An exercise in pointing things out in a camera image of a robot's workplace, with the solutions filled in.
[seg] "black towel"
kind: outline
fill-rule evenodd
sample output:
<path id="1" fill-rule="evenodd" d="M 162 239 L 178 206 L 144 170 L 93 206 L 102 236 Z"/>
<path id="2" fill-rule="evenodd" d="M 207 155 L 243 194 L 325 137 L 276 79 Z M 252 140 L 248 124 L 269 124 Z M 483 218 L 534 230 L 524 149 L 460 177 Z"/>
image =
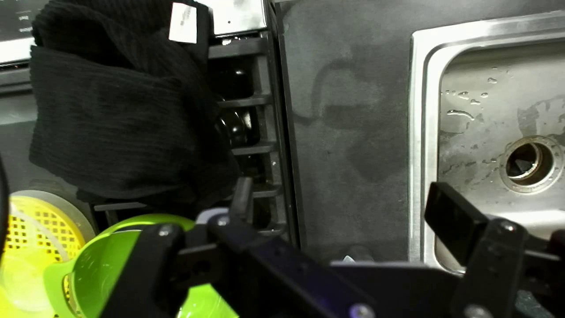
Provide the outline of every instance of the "black towel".
<path id="1" fill-rule="evenodd" d="M 112 199 L 178 191 L 201 209 L 229 195 L 239 171 L 204 76 L 208 8 L 175 2 L 197 8 L 196 44 L 168 39 L 167 0 L 52 0 L 37 15 L 34 164 Z"/>

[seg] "wet countertop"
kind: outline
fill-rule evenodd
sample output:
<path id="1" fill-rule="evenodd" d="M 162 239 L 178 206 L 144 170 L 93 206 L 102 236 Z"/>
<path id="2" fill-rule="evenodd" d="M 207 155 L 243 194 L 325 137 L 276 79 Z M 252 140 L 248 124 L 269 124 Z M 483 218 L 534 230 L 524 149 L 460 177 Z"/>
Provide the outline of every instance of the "wet countertop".
<path id="1" fill-rule="evenodd" d="M 560 0 L 302 0 L 277 4 L 304 250 L 406 260 L 410 37 L 564 9 Z"/>

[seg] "yellow strainer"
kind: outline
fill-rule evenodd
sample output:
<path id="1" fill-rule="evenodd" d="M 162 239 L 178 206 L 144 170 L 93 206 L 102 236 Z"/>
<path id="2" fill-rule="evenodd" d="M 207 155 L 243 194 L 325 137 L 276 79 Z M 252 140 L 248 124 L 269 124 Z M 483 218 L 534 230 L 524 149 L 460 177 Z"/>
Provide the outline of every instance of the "yellow strainer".
<path id="1" fill-rule="evenodd" d="M 53 316 L 45 289 L 38 284 L 43 271 L 75 257 L 94 230 L 72 204 L 48 192 L 19 191 L 10 196 L 10 203 L 4 248 L 9 257 L 0 265 L 0 316 Z"/>

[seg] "lime green colander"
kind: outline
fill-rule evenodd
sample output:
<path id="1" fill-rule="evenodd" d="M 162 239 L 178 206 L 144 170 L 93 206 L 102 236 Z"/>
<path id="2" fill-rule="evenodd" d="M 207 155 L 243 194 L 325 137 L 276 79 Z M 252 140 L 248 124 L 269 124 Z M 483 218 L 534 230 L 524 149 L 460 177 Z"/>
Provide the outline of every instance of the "lime green colander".
<path id="1" fill-rule="evenodd" d="M 194 223 L 169 214 L 147 214 L 121 222 L 90 241 L 78 257 L 52 264 L 45 270 L 44 282 L 49 301 L 61 318 L 97 318 L 103 311 L 121 270 L 139 237 L 139 231 L 115 231 L 132 225 L 177 223 L 190 230 Z M 68 276 L 70 301 L 65 299 L 63 280 Z M 177 318 L 235 318 L 237 315 L 211 285 L 190 289 Z"/>

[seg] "sink basin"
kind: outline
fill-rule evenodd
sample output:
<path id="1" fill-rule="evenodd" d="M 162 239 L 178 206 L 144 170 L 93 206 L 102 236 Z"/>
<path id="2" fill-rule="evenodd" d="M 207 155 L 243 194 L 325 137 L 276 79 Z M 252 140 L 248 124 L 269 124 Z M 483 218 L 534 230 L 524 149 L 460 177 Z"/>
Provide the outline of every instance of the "sink basin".
<path id="1" fill-rule="evenodd" d="M 429 184 L 535 236 L 565 228 L 565 11 L 412 36 L 410 260 L 464 269 L 423 221 Z"/>

